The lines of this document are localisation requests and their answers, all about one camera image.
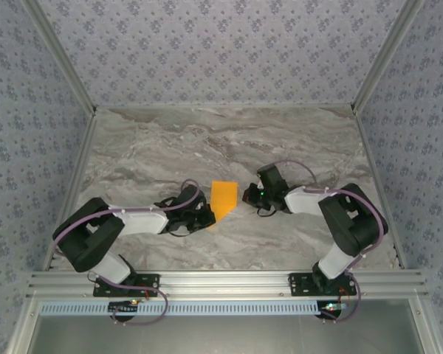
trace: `patterned wallpaper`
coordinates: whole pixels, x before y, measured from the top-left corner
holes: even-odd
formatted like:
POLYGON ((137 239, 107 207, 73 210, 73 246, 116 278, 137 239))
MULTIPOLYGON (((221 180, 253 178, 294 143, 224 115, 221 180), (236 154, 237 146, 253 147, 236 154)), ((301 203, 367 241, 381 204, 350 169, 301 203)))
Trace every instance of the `patterned wallpaper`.
POLYGON ((361 113, 411 268, 443 331, 443 0, 425 3, 361 113))
POLYGON ((85 124, 21 2, 0 0, 0 353, 29 270, 43 264, 85 124))
POLYGON ((404 0, 40 0, 97 105, 352 102, 404 0))

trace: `gray marble floor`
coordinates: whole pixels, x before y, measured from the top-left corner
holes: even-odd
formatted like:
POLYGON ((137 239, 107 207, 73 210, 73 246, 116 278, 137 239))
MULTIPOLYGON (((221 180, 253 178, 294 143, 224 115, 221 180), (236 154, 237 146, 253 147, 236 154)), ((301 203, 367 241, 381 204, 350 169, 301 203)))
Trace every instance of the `gray marble floor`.
MULTIPOLYGON (((280 159, 307 164, 322 187, 359 184, 379 206, 350 108, 115 108, 97 110, 97 130, 78 205, 147 206, 177 195, 186 178, 209 195, 211 181, 238 182, 238 206, 189 237, 132 235, 112 251, 136 269, 308 269, 333 240, 321 217, 260 218, 241 202, 259 167, 280 159)), ((280 166, 290 184, 312 183, 296 165, 280 166)), ((396 266, 390 236, 361 268, 396 266)), ((61 268, 68 268, 66 263, 61 268)))

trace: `yellow block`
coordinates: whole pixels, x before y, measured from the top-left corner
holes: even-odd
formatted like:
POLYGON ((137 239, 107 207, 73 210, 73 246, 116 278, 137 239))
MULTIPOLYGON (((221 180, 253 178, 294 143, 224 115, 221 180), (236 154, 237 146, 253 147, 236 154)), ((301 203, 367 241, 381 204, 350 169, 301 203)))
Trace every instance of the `yellow block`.
POLYGON ((221 220, 226 214, 236 208, 238 203, 238 184, 236 182, 212 181, 210 208, 215 214, 215 220, 221 220))

